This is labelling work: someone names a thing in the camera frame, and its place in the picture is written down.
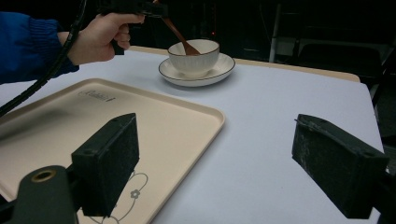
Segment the hand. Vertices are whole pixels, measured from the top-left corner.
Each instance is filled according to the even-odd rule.
[[[104,62],[114,58],[115,52],[111,40],[116,40],[120,47],[130,47],[128,23],[143,23],[144,15],[109,13],[98,15],[90,24],[79,32],[67,56],[74,65]],[[68,32],[58,33],[63,44]]]

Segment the person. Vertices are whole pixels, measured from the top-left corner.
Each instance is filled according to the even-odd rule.
[[[96,16],[83,30],[57,74],[76,72],[84,63],[114,58],[114,39],[130,47],[129,23],[143,23],[144,15],[109,13]],[[56,60],[69,33],[56,20],[35,19],[18,12],[0,12],[0,84],[40,78]]]

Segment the blue sweater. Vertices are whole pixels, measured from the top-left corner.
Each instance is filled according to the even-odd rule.
[[[0,84],[44,76],[62,48],[57,35],[60,29],[55,20],[0,12]],[[77,70],[66,59],[54,77]]]

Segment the saucer rim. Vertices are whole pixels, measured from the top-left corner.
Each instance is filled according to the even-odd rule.
[[[222,56],[224,56],[224,57],[227,58],[227,59],[231,59],[231,60],[233,61],[233,65],[230,66],[230,69],[228,69],[227,71],[221,72],[220,74],[217,74],[217,75],[215,75],[215,76],[211,76],[211,77],[205,77],[205,76],[204,76],[204,77],[198,77],[198,78],[192,78],[192,79],[184,79],[184,78],[169,77],[168,75],[164,74],[164,73],[161,71],[161,66],[162,66],[166,61],[169,61],[169,58],[163,60],[163,61],[160,63],[160,65],[158,66],[158,71],[160,72],[160,74],[161,74],[163,77],[170,78],[170,79],[173,79],[173,80],[176,80],[176,81],[196,82],[196,81],[209,80],[209,79],[211,79],[211,78],[216,78],[216,77],[224,76],[224,75],[226,75],[227,73],[230,73],[230,72],[235,68],[236,62],[235,62],[235,60],[234,60],[232,57],[230,57],[229,55],[224,54],[224,53],[220,53],[219,55],[222,55]]]

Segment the brown spoon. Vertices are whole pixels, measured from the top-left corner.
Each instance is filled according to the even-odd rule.
[[[160,4],[160,1],[154,0],[153,3]],[[173,33],[177,36],[177,38],[181,41],[183,44],[184,50],[186,51],[186,55],[199,55],[201,54],[197,49],[195,49],[193,46],[191,46],[189,43],[187,43],[186,39],[183,37],[183,35],[178,31],[178,29],[175,27],[175,25],[171,22],[169,18],[164,18],[163,21],[165,24],[173,31]]]

